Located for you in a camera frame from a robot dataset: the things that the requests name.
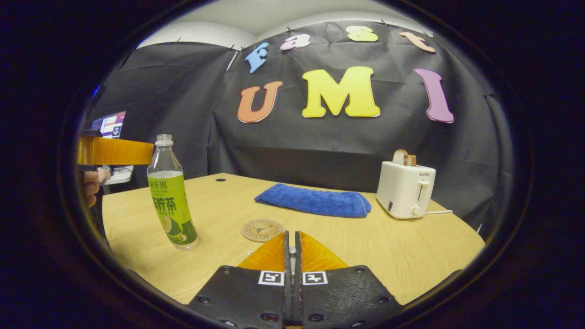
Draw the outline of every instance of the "green bottle label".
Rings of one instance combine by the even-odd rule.
[[[197,232],[187,205],[183,175],[161,179],[148,177],[148,185],[154,208],[168,239],[177,245],[195,241]]]

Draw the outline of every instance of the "monitor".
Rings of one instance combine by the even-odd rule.
[[[106,115],[103,118],[94,120],[91,124],[91,129],[99,130],[103,138],[120,138],[125,115],[126,111]]]

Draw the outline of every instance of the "white toaster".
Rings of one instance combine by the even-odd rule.
[[[431,199],[435,173],[429,167],[382,162],[376,198],[394,218],[422,217]]]

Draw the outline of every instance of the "finger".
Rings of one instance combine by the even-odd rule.
[[[98,181],[98,172],[83,172],[83,182],[92,183]]]
[[[85,202],[87,203],[87,206],[89,208],[93,207],[96,201],[97,201],[97,198],[95,196],[86,196],[85,197]]]
[[[91,196],[99,191],[99,184],[96,182],[83,184],[83,190],[86,196]]]

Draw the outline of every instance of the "foam letter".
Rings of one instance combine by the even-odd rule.
[[[282,46],[280,46],[280,49],[282,50],[288,50],[288,49],[292,49],[292,48],[303,48],[303,47],[307,47],[311,42],[309,41],[309,38],[311,36],[310,35],[295,35],[295,36],[291,36],[288,39],[286,39],[285,43],[283,43]]]
[[[246,60],[250,63],[250,73],[256,71],[266,61],[266,59],[262,58],[267,54],[266,49],[264,49],[266,47],[268,47],[268,43],[264,42],[246,56]]]
[[[306,72],[302,78],[308,84],[307,107],[302,110],[305,118],[319,118],[325,115],[321,97],[333,115],[341,112],[341,107],[349,95],[349,105],[345,112],[349,116],[379,116],[380,108],[374,103],[370,76],[374,73],[369,67],[354,66],[345,71],[337,84],[325,70]]]
[[[260,87],[250,87],[242,90],[242,100],[240,101],[240,107],[238,108],[238,119],[245,124],[249,124],[251,122],[261,121],[267,117],[272,111],[272,107],[274,107],[276,91],[281,85],[283,85],[282,81],[273,81],[264,86],[264,89],[266,90],[264,105],[262,105],[258,111],[252,111],[252,101],[254,100],[256,92],[260,90]]]
[[[414,44],[416,47],[419,47],[420,49],[422,49],[426,52],[430,52],[430,53],[437,52],[435,50],[435,48],[425,45],[425,43],[424,43],[425,39],[423,39],[419,36],[415,36],[410,32],[400,32],[399,35],[405,36],[410,42],[412,42],[412,44]]]
[[[426,110],[426,115],[429,119],[447,124],[455,121],[455,117],[447,107],[445,93],[441,87],[441,76],[424,68],[415,68],[414,71],[421,76],[425,83],[426,94],[429,97],[429,109]]]
[[[345,31],[349,33],[347,36],[353,41],[373,42],[378,40],[378,36],[372,33],[374,30],[367,26],[348,26]]]

